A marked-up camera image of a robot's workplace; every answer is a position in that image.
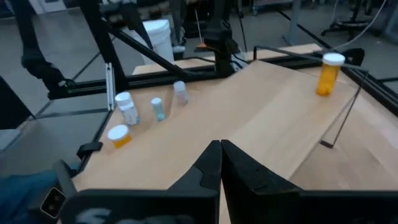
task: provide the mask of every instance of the wooden table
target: wooden table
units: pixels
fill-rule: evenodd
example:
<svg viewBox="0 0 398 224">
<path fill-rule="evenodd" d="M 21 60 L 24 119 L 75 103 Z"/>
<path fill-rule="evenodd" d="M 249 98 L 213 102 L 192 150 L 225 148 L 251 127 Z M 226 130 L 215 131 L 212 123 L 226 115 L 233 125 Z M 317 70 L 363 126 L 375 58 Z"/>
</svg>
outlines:
<svg viewBox="0 0 398 224">
<path fill-rule="evenodd" d="M 307 53 L 318 47 L 287 50 Z M 260 54 L 260 58 L 275 56 L 279 54 Z M 181 67 L 206 64 L 176 63 Z M 159 69 L 147 68 L 147 72 Z M 123 122 L 115 111 L 100 140 L 104 143 L 102 151 L 92 156 L 73 181 L 78 190 L 167 189 L 212 139 L 229 139 L 290 179 L 356 91 L 354 86 L 338 81 L 330 97 L 320 97 L 315 94 L 319 68 L 303 71 L 253 62 L 224 80 L 189 83 L 191 100 L 185 107 L 176 104 L 170 86 L 134 90 L 131 93 L 142 123 L 131 129 L 133 142 L 115 150 L 106 139 L 107 130 Z M 155 96 L 163 99 L 167 111 L 168 118 L 161 123 L 155 122 L 149 103 Z M 228 223 L 223 194 L 220 209 L 221 223 Z"/>
</svg>

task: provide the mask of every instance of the pill bottle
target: pill bottle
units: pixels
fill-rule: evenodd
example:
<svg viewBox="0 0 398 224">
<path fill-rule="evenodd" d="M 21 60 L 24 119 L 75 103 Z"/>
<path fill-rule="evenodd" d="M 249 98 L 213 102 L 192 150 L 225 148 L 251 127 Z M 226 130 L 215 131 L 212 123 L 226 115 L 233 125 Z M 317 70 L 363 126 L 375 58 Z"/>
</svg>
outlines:
<svg viewBox="0 0 398 224">
<path fill-rule="evenodd" d="M 139 116 L 136 106 L 131 98 L 130 93 L 122 92 L 114 98 L 118 103 L 119 109 L 123 114 L 124 120 L 128 125 L 139 123 Z"/>
<path fill-rule="evenodd" d="M 323 55 L 323 64 L 317 88 L 318 95 L 330 95 L 335 85 L 340 67 L 344 64 L 345 60 L 346 58 L 338 53 L 327 53 Z"/>
<path fill-rule="evenodd" d="M 166 118 L 166 115 L 164 113 L 162 99 L 153 98 L 150 101 L 150 103 L 152 104 L 152 107 L 154 108 L 154 112 L 155 112 L 157 121 L 163 121 Z"/>
<path fill-rule="evenodd" d="M 185 83 L 183 81 L 177 81 L 173 84 L 174 94 L 177 98 L 177 103 L 180 105 L 186 105 L 189 100 L 187 90 L 185 89 Z"/>
<path fill-rule="evenodd" d="M 124 125 L 117 125 L 108 131 L 108 139 L 112 141 L 116 149 L 131 141 L 129 128 Z"/>
</svg>

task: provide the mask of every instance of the white cap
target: white cap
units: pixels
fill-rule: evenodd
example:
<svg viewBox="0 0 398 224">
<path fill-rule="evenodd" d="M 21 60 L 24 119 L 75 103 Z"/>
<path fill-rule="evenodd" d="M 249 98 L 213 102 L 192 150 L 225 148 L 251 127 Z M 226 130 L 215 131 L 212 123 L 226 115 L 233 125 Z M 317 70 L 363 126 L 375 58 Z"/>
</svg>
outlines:
<svg viewBox="0 0 398 224">
<path fill-rule="evenodd" d="M 346 57 L 339 53 L 326 53 L 322 57 L 322 62 L 327 65 L 343 65 Z"/>
<path fill-rule="evenodd" d="M 183 81 L 177 81 L 173 84 L 174 91 L 185 91 L 185 83 Z"/>
<path fill-rule="evenodd" d="M 153 105 L 153 106 L 155 106 L 155 105 L 159 105 L 159 104 L 162 104 L 162 99 L 160 99 L 160 98 L 153 98 L 151 101 L 150 101 L 150 103 Z"/>
<path fill-rule="evenodd" d="M 129 134 L 129 128 L 124 125 L 117 125 L 108 131 L 108 139 L 111 141 L 118 141 L 126 137 Z"/>
<path fill-rule="evenodd" d="M 125 106 L 128 105 L 129 103 L 133 103 L 131 95 L 129 92 L 121 92 L 119 94 L 117 94 L 114 99 L 116 100 L 116 102 L 118 103 L 119 106 Z"/>
</svg>

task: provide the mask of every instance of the metal bar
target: metal bar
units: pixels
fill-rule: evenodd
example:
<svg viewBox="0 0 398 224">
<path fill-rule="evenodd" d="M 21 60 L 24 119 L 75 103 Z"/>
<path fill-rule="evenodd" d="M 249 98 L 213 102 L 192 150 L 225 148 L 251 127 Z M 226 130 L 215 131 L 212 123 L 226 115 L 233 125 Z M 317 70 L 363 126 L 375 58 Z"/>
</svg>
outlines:
<svg viewBox="0 0 398 224">
<path fill-rule="evenodd" d="M 309 59 L 309 60 L 314 60 L 314 61 L 317 61 L 317 62 L 322 62 L 322 58 L 319 58 L 319 57 L 296 54 L 296 53 L 293 53 L 293 52 L 289 52 L 289 51 L 281 50 L 281 49 L 275 49 L 273 47 L 268 47 L 268 46 L 256 45 L 256 46 L 254 46 L 254 52 L 257 52 L 257 48 L 267 49 L 267 50 L 271 50 L 273 52 L 278 52 L 278 53 L 287 54 L 287 55 L 291 55 L 291 56 L 295 56 L 295 57 L 301 57 L 301 58 L 305 58 L 305 59 Z M 351 65 L 351 64 L 347 64 L 347 63 L 343 64 L 342 67 L 351 68 L 351 69 L 355 69 L 355 70 L 359 70 L 359 71 L 363 71 L 363 72 L 368 72 L 368 70 L 366 70 L 366 69 L 364 69 L 364 68 L 362 68 L 360 66 Z"/>
<path fill-rule="evenodd" d="M 113 29 L 109 24 L 108 25 L 108 31 L 112 35 L 114 35 L 116 38 L 119 40 L 123 41 L 125 44 L 128 46 L 132 47 L 139 53 L 145 55 L 149 59 L 153 60 L 155 63 L 159 64 L 161 67 L 165 68 L 167 71 L 170 73 L 174 73 L 175 75 L 179 76 L 181 80 L 184 80 L 185 78 L 188 77 L 189 74 L 185 73 L 182 68 L 173 65 L 166 59 L 162 58 L 161 56 L 157 55 L 155 52 L 152 50 L 149 50 L 146 46 L 142 45 L 138 41 L 134 40 L 132 37 L 129 35 L 125 34 L 124 32 L 120 30 Z"/>
<path fill-rule="evenodd" d="M 63 112 L 63 113 L 48 113 L 48 114 L 42 114 L 36 118 L 37 119 L 58 118 L 58 117 L 62 117 L 62 116 L 75 116 L 75 115 L 83 115 L 83 114 L 103 113 L 103 112 L 107 112 L 107 111 L 108 110 L 106 108 L 100 108 L 100 109 L 81 110 L 81 111 L 69 111 L 69 112 Z"/>
<path fill-rule="evenodd" d="M 380 78 L 378 80 L 379 80 L 379 82 L 382 82 L 382 83 L 385 83 L 385 82 L 396 82 L 396 81 L 398 81 L 398 77 Z"/>
<path fill-rule="evenodd" d="M 333 148 L 334 148 L 334 146 L 335 146 L 335 144 L 336 144 L 336 142 L 337 142 L 338 136 L 340 135 L 340 132 L 341 132 L 341 130 L 343 129 L 344 124 L 346 123 L 346 120 L 347 120 L 347 118 L 348 118 L 348 115 L 351 113 L 351 109 L 353 109 L 354 103 L 355 103 L 355 101 L 356 101 L 356 99 L 357 99 L 357 97 L 358 97 L 360 91 L 361 91 L 361 88 L 359 87 L 358 90 L 357 90 L 356 93 L 355 93 L 353 102 L 350 104 L 349 109 L 348 109 L 348 111 L 347 111 L 347 113 L 346 113 L 346 116 L 344 117 L 343 123 L 341 124 L 341 126 L 340 126 L 340 128 L 339 128 L 339 130 L 338 130 L 338 132 L 337 132 L 337 134 L 336 134 L 336 136 L 335 136 L 335 139 L 333 140 L 333 143 L 328 143 L 328 142 L 322 140 L 322 141 L 320 142 L 321 145 L 323 145 L 323 146 L 325 146 L 325 147 L 328 147 L 329 149 L 333 149 Z"/>
<path fill-rule="evenodd" d="M 295 45 L 297 37 L 297 24 L 299 23 L 299 14 L 301 8 L 301 0 L 293 0 L 292 19 L 290 20 L 289 33 L 283 35 L 283 39 L 290 46 Z"/>
<path fill-rule="evenodd" d="M 109 82 L 109 64 L 105 64 L 105 83 L 106 83 L 106 106 L 108 107 L 108 111 L 111 111 L 111 99 L 110 99 L 110 82 Z"/>
<path fill-rule="evenodd" d="M 197 19 L 197 26 L 198 26 L 198 32 L 199 32 L 199 39 L 200 39 L 200 42 L 203 43 L 203 38 L 201 37 L 201 30 L 200 30 L 200 26 L 199 26 L 198 11 L 197 11 L 196 8 L 195 8 L 195 17 L 196 17 L 196 19 Z"/>
<path fill-rule="evenodd" d="M 282 56 L 277 58 L 265 58 L 263 62 L 273 63 L 283 67 L 291 69 L 300 69 L 305 67 L 317 67 L 321 63 L 315 60 L 308 60 L 306 58 L 294 57 L 294 56 Z M 148 88 L 160 85 L 170 85 L 175 81 L 183 80 L 185 82 L 195 82 L 210 80 L 216 78 L 226 78 L 226 76 L 218 75 L 214 72 L 214 66 L 206 65 L 203 67 L 189 68 L 182 70 L 187 73 L 200 73 L 201 75 L 188 75 L 184 79 L 171 73 L 169 71 L 155 72 L 142 75 L 133 75 L 126 77 L 126 88 L 127 89 L 138 89 Z M 106 80 L 94 80 L 90 82 L 80 82 L 70 88 L 68 92 L 62 93 L 51 93 L 49 94 L 50 99 L 68 98 L 75 96 L 85 96 L 98 93 L 106 93 Z"/>
<path fill-rule="evenodd" d="M 114 72 L 113 72 L 112 64 L 109 64 L 109 66 L 111 67 L 111 73 L 109 75 L 110 75 L 110 78 L 111 78 L 111 87 L 112 87 L 112 92 L 111 92 L 111 97 L 112 97 L 111 98 L 111 102 L 112 102 L 111 110 L 114 110 L 114 107 L 115 107 L 114 97 L 116 96 L 116 83 L 114 81 Z"/>
<path fill-rule="evenodd" d="M 280 15 L 282 15 L 283 17 L 285 17 L 287 20 L 291 20 L 291 18 L 286 15 L 284 12 L 278 10 L 277 12 L 279 12 Z M 331 46 L 329 44 L 327 44 L 325 41 L 321 40 L 319 37 L 317 37 L 315 34 L 311 33 L 309 30 L 307 30 L 304 26 L 301 26 L 300 24 L 297 24 L 297 27 L 300 28 L 300 30 L 302 30 L 303 32 L 305 32 L 307 35 L 309 35 L 310 37 L 312 37 L 314 40 L 318 41 L 322 46 L 324 46 L 327 49 L 330 49 Z"/>
<path fill-rule="evenodd" d="M 96 0 L 79 0 L 80 9 L 95 39 L 105 63 L 112 63 L 115 72 L 116 89 L 123 91 L 126 86 L 125 76 L 118 55 L 108 34 L 108 28 L 101 19 L 100 7 Z"/>
</svg>

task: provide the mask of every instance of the metal rod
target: metal rod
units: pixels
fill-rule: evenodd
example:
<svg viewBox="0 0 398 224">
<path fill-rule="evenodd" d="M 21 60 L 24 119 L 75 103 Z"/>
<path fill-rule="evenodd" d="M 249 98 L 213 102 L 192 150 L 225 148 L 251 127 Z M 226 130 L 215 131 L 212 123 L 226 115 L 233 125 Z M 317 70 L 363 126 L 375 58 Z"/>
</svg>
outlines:
<svg viewBox="0 0 398 224">
<path fill-rule="evenodd" d="M 197 18 L 197 26 L 198 26 L 198 31 L 199 31 L 199 38 L 200 38 L 200 42 L 203 43 L 203 39 L 201 38 L 201 32 L 200 32 L 200 25 L 199 25 L 199 18 L 198 18 L 198 11 L 195 8 L 195 16 Z"/>
<path fill-rule="evenodd" d="M 108 107 L 108 111 L 111 111 L 111 82 L 109 77 L 110 67 L 109 64 L 105 64 L 105 80 L 106 80 L 106 106 Z"/>
<path fill-rule="evenodd" d="M 289 51 L 281 50 L 281 49 L 276 49 L 276 48 L 269 47 L 269 46 L 256 45 L 256 46 L 254 46 L 254 52 L 257 52 L 257 48 L 271 50 L 273 52 L 278 52 L 278 53 L 282 53 L 282 54 L 287 54 L 287 55 L 291 55 L 291 56 L 296 56 L 296 57 L 301 57 L 301 58 L 306 58 L 306 59 L 322 62 L 322 59 L 318 58 L 318 57 L 313 57 L 313 56 L 303 55 L 303 54 L 296 54 L 296 53 L 293 53 L 293 52 L 289 52 Z M 365 69 L 365 68 L 362 68 L 362 67 L 357 66 L 357 65 L 347 64 L 347 63 L 343 64 L 342 67 L 352 68 L 352 69 L 359 70 L 359 71 L 362 71 L 362 72 L 368 72 L 368 70 Z"/>
<path fill-rule="evenodd" d="M 107 112 L 107 108 L 100 108 L 100 109 L 90 109 L 90 110 L 81 110 L 81 111 L 69 111 L 63 113 L 48 113 L 42 114 L 37 117 L 37 119 L 44 119 L 44 118 L 58 118 L 62 116 L 75 116 L 75 115 L 83 115 L 83 114 L 95 114 L 95 113 L 104 113 Z"/>
<path fill-rule="evenodd" d="M 248 45 L 246 44 L 246 35 L 244 35 L 244 28 L 243 28 L 243 23 L 242 23 L 242 18 L 239 17 L 239 24 L 241 26 L 241 30 L 242 30 L 242 38 L 243 38 L 243 44 L 244 44 L 244 51 L 247 52 L 248 51 Z"/>
<path fill-rule="evenodd" d="M 349 106 L 349 108 L 348 108 L 347 114 L 346 114 L 346 116 L 344 117 L 343 123 L 341 124 L 341 126 L 340 126 L 340 128 L 339 128 L 339 130 L 338 130 L 338 132 L 337 132 L 337 135 L 336 135 L 336 137 L 335 137 L 335 140 L 333 141 L 333 146 L 332 146 L 332 147 L 335 146 L 335 144 L 336 144 L 336 142 L 337 142 L 337 139 L 338 139 L 338 136 L 340 135 L 340 132 L 341 132 L 341 130 L 343 129 L 344 124 L 346 123 L 349 114 L 351 113 L 351 109 L 353 109 L 354 103 L 355 103 L 355 101 L 356 101 L 356 99 L 357 99 L 357 97 L 358 97 L 360 91 L 361 91 L 361 87 L 359 87 L 358 90 L 357 90 L 357 92 L 355 93 L 354 100 L 353 100 L 352 104 L 351 104 L 351 105 Z"/>
<path fill-rule="evenodd" d="M 182 68 L 171 64 L 169 61 L 167 61 L 166 59 L 157 55 L 153 51 L 149 50 L 146 46 L 144 46 L 140 42 L 134 40 L 132 37 L 125 34 L 124 32 L 117 30 L 117 29 L 113 29 L 109 24 L 107 24 L 107 26 L 108 26 L 109 33 L 114 35 L 117 39 L 123 41 L 125 44 L 134 48 L 139 53 L 141 53 L 141 54 L 145 55 L 146 57 L 148 57 L 149 59 L 153 60 L 155 63 L 159 64 L 161 67 L 165 68 L 170 73 L 173 73 L 174 75 L 179 76 L 181 78 L 181 80 L 184 81 L 184 79 L 186 79 L 188 77 L 189 74 L 184 72 L 184 70 L 182 70 Z"/>
<path fill-rule="evenodd" d="M 99 48 L 105 63 L 112 63 L 115 72 L 116 89 L 123 91 L 126 81 L 122 65 L 109 37 L 107 27 L 102 21 L 100 7 L 96 0 L 79 0 L 80 9 L 83 13 L 88 27 L 93 34 L 94 40 Z"/>
<path fill-rule="evenodd" d="M 396 82 L 398 81 L 398 77 L 391 77 L 391 78 L 380 78 L 378 79 L 380 82 Z"/>
</svg>

